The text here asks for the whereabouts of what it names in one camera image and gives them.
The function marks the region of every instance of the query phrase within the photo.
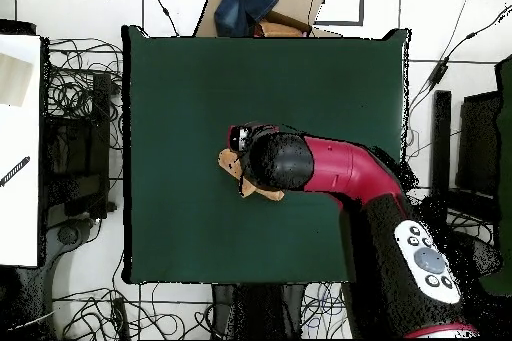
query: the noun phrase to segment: blue cloth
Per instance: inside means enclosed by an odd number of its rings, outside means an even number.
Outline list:
[[[222,0],[214,15],[217,35],[230,38],[248,36],[250,20],[259,22],[277,2],[278,0]]]

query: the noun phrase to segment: white control panel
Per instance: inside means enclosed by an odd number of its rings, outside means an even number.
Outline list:
[[[446,257],[418,222],[403,221],[395,228],[395,239],[422,293],[444,303],[460,301]]]

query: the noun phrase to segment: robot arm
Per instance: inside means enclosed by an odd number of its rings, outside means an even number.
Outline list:
[[[258,188],[323,192],[343,209],[355,272],[343,293],[354,337],[476,335],[446,257],[399,181],[364,146],[249,125],[230,128],[229,146]]]

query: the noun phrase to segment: tile floor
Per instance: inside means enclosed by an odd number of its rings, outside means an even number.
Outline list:
[[[176,24],[181,35],[193,33],[197,19],[205,0],[162,0]],[[320,27],[345,36],[382,38],[390,29],[401,27],[412,29],[412,40],[409,49],[409,88],[410,96],[414,97],[421,89],[426,77],[435,66],[442,51],[448,44],[452,31],[464,0],[365,0],[365,19],[361,27]],[[451,48],[468,33],[473,32],[492,22],[496,15],[512,0],[467,0],[464,12],[451,41]],[[122,47],[120,28],[123,24],[144,26],[151,36],[173,36],[174,32],[168,19],[162,13],[156,0],[0,0],[0,18],[32,22],[37,25],[38,34],[58,38],[99,38]],[[83,41],[83,48],[96,44],[94,41]],[[460,129],[460,106],[464,96],[492,91],[496,89],[494,65],[512,54],[512,16],[505,18],[489,30],[467,41],[452,56],[448,72],[437,86],[437,89],[452,91],[452,131]],[[88,56],[90,63],[108,64],[112,55],[102,54]],[[419,145],[430,142],[431,97],[428,96],[411,117],[412,127],[419,133]],[[418,147],[418,138],[408,154]],[[450,182],[455,177],[458,137],[452,137],[452,170]],[[122,156],[118,151],[111,151],[111,176],[117,177],[121,168]],[[422,150],[418,157],[410,161],[413,170],[420,179],[420,185],[428,185],[429,148]],[[53,286],[54,297],[63,297],[79,291],[109,287],[112,274],[116,269],[123,248],[122,221],[122,181],[110,191],[110,199],[119,209],[103,221],[98,238],[91,244],[84,245],[74,253],[62,258],[57,267]],[[120,279],[119,272],[115,277],[117,288],[128,300],[139,300],[139,287],[126,285]],[[152,314],[152,290],[155,284],[141,287],[141,303],[148,313]],[[308,294],[320,297],[324,293],[322,287],[311,285]],[[339,291],[339,285],[332,289]],[[71,320],[72,315],[83,305],[90,294],[73,297],[73,300],[55,302],[55,322],[58,332]],[[184,320],[186,328],[196,325],[194,312],[202,312],[211,301],[209,285],[163,284],[155,293],[154,300],[158,313],[178,314]],[[177,302],[195,302],[184,304]],[[131,320],[138,318],[138,310],[128,306]],[[350,337],[344,313],[331,311],[332,315],[313,318],[305,329],[305,338],[342,335]],[[159,322],[165,333],[173,333],[169,338],[179,338],[182,327],[177,327],[171,317]],[[80,336],[87,332],[84,324],[76,324],[68,335]],[[206,339],[209,334],[201,328],[187,335],[187,339]],[[141,333],[141,339],[158,339],[160,333],[148,328]]]

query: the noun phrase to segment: green mat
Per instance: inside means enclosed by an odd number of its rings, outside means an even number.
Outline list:
[[[496,81],[503,97],[503,107],[496,121],[501,138],[498,200],[503,267],[498,273],[482,278],[481,282],[491,294],[512,295],[512,56],[496,66]]]
[[[330,197],[243,199],[217,157],[230,125],[259,121],[379,146],[398,160],[406,31],[380,41],[123,32],[131,282],[349,280]]]

